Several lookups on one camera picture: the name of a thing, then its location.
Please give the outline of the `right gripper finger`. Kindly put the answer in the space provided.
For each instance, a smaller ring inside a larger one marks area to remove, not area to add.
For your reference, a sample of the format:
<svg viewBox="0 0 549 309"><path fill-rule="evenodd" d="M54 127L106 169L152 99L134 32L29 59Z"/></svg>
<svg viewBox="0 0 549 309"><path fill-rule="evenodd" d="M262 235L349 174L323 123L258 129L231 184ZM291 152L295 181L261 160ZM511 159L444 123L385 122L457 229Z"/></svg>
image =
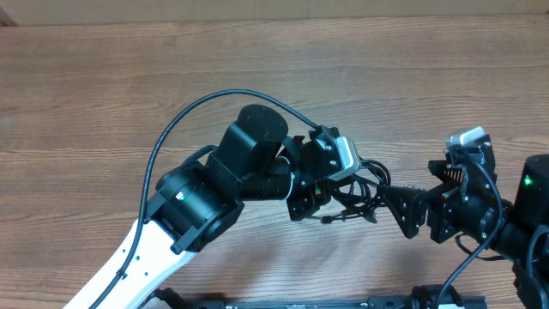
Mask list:
<svg viewBox="0 0 549 309"><path fill-rule="evenodd" d="M379 187L382 202L390 210L408 239L415 237L419 233L419 228L425 223L425 194L425 190L408 186L382 185Z"/></svg>
<svg viewBox="0 0 549 309"><path fill-rule="evenodd" d="M428 162L430 173L442 182L461 183L463 181L463 171L461 168L453 167L445 160L436 160Z"/></svg>

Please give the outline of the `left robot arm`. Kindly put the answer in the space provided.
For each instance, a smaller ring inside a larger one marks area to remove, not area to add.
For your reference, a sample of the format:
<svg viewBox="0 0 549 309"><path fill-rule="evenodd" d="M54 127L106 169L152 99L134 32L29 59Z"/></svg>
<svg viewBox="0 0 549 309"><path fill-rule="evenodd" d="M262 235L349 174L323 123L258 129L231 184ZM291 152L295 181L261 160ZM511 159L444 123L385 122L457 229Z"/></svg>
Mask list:
<svg viewBox="0 0 549 309"><path fill-rule="evenodd" d="M356 172L353 142L317 127L290 137L286 120L245 106L220 144L208 145L163 175L118 250L69 308L137 308L169 276L236 223L247 201L283 200L292 220L314 214L333 185Z"/></svg>

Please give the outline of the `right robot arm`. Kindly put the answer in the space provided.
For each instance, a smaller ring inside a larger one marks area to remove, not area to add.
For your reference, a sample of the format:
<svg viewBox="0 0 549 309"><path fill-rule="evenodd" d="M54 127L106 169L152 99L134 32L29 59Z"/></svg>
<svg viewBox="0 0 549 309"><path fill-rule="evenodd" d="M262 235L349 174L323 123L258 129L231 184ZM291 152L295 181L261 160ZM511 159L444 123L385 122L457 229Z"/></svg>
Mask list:
<svg viewBox="0 0 549 309"><path fill-rule="evenodd" d="M440 304L451 283L486 249L513 263L514 286L526 308L548 306L548 156L528 157L516 198L501 197L496 186L495 160L488 154L450 154L430 161L431 174L440 185L425 191L408 187L381 187L381 197L411 239L422 225L441 244L463 235L478 247L450 275L434 299Z"/></svg>

